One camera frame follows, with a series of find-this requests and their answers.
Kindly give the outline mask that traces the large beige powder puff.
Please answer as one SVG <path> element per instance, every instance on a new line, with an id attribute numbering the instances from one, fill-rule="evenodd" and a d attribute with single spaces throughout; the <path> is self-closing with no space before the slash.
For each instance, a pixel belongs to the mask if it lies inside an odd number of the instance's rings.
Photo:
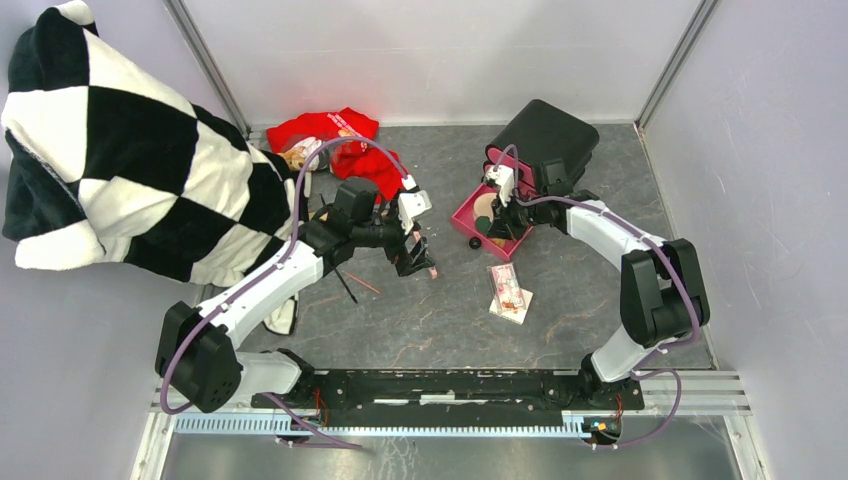
<path id="1" fill-rule="evenodd" d="M 477 222 L 480 219 L 491 222 L 494 219 L 494 204 L 498 195 L 494 192 L 486 192 L 478 195 L 472 203 L 472 219 Z"/>

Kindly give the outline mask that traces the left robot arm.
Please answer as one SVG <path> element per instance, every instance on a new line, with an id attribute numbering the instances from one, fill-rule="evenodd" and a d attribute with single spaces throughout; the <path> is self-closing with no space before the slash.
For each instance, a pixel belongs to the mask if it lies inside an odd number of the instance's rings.
<path id="1" fill-rule="evenodd" d="M 275 393 L 290 407 L 306 405 L 314 381 L 302 373 L 295 355 L 238 349 L 285 301 L 336 270 L 358 248 L 383 250 L 400 277 L 433 267 L 424 239 L 407 245 L 420 228 L 419 218 L 432 208 L 428 193 L 407 179 L 392 200 L 377 204 L 378 196 L 367 179 L 343 181 L 333 202 L 238 284 L 195 307 L 174 304 L 165 314 L 154 364 L 163 380 L 162 409 L 178 413 L 167 402 L 171 391 L 204 413 L 261 393 Z"/>

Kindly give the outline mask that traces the black pink drawer organizer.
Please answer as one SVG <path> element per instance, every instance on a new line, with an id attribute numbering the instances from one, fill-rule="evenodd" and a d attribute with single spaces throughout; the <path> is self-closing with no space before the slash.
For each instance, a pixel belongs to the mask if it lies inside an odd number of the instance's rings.
<path id="1" fill-rule="evenodd" d="M 600 135 L 590 124 L 543 101 L 534 99 L 501 130 L 485 149 L 484 170 L 490 165 L 505 165 L 515 170 L 516 188 L 510 201 L 519 204 L 542 196 L 567 196 L 577 200 L 595 200 L 576 185 L 585 173 Z M 509 262 L 515 250 L 536 225 L 550 225 L 566 231 L 565 213 L 568 207 L 551 202 L 525 207 L 530 228 L 517 241 L 487 238 L 480 235 L 472 219 L 474 199 L 497 190 L 483 182 L 451 216 L 453 227 L 468 238 L 468 246 L 484 249 Z"/>

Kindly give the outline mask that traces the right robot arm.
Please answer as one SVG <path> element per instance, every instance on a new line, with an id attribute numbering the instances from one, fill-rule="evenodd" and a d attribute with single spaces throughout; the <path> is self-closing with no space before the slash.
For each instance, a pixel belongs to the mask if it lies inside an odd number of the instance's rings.
<path id="1" fill-rule="evenodd" d="M 549 225 L 590 246 L 620 273 L 621 325 L 579 370 L 577 392 L 585 405 L 606 406 L 617 396 L 617 383 L 639 379 L 647 359 L 698 341 L 710 313 L 691 242 L 636 227 L 588 190 L 522 192 L 516 171 L 505 165 L 486 167 L 483 182 L 496 191 L 488 236 L 511 239 Z"/>

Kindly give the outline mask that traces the green round mirror brush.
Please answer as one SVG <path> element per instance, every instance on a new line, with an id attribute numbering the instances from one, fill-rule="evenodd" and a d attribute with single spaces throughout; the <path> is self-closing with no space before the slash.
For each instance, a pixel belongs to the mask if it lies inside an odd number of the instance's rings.
<path id="1" fill-rule="evenodd" d="M 489 216 L 478 216 L 475 218 L 474 226 L 480 235 L 487 236 L 492 226 L 492 219 Z"/>

